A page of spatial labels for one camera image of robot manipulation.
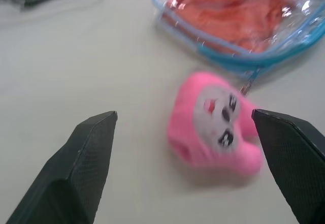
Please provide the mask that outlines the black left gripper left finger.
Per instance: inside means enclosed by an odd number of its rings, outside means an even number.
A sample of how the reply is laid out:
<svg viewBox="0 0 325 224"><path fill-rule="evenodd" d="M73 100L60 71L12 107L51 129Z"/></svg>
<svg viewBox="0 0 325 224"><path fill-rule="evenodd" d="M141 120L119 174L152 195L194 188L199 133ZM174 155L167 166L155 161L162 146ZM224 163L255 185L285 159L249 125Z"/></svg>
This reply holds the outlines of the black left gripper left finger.
<svg viewBox="0 0 325 224"><path fill-rule="evenodd" d="M93 224L106 184L117 112L78 124L43 168L6 224Z"/></svg>

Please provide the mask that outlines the clear blue-trimmed plastic pouch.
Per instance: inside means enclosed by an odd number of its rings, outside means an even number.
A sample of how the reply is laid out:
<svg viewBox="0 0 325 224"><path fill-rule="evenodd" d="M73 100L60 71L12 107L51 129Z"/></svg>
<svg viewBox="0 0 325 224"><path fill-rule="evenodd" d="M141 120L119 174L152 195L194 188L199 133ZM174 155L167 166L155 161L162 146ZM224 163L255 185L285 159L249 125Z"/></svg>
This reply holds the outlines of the clear blue-trimmed plastic pouch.
<svg viewBox="0 0 325 224"><path fill-rule="evenodd" d="M168 23L163 17L164 14L174 18L185 27L189 27L165 7L166 2L167 0L152 0L159 12L157 18L159 24L172 36L185 42L199 55L246 78L247 82L242 87L243 93L247 93L259 74L265 73L279 63L299 55L325 37L325 0L298 0L291 11L284 13L284 22L271 38L270 45L264 52L254 53L218 38L209 37L209 41L231 49L231 52L222 52L205 45L203 42L191 39L177 29L175 25Z"/></svg>

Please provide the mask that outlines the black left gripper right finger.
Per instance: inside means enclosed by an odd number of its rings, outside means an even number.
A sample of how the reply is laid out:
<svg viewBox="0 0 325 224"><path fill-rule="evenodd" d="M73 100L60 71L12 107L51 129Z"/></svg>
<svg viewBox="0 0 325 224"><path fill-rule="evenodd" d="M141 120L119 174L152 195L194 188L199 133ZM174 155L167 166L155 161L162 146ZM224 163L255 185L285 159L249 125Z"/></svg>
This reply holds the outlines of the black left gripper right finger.
<svg viewBox="0 0 325 224"><path fill-rule="evenodd" d="M252 113L268 167L299 224L325 224L325 136L278 112Z"/></svg>

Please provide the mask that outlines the orange cloth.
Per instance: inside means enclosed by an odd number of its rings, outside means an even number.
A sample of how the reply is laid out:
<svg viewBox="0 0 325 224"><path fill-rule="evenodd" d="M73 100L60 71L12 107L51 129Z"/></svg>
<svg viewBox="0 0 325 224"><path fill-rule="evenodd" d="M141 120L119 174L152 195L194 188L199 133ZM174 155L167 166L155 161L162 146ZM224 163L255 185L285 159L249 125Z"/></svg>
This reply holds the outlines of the orange cloth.
<svg viewBox="0 0 325 224"><path fill-rule="evenodd" d="M298 0L167 0L170 9L189 27L164 14L164 19L197 42L222 52L208 38L218 38L254 53L264 52Z"/></svg>

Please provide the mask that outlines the pink plush toy keychain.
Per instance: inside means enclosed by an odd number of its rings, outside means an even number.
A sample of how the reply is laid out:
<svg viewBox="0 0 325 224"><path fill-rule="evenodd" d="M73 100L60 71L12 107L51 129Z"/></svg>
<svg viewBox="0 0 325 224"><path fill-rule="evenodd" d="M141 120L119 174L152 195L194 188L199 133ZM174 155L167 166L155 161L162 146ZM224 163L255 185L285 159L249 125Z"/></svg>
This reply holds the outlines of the pink plush toy keychain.
<svg viewBox="0 0 325 224"><path fill-rule="evenodd" d="M251 118L254 105L209 72L190 75L178 90L167 127L170 147L192 167L228 168L243 175L263 164Z"/></svg>

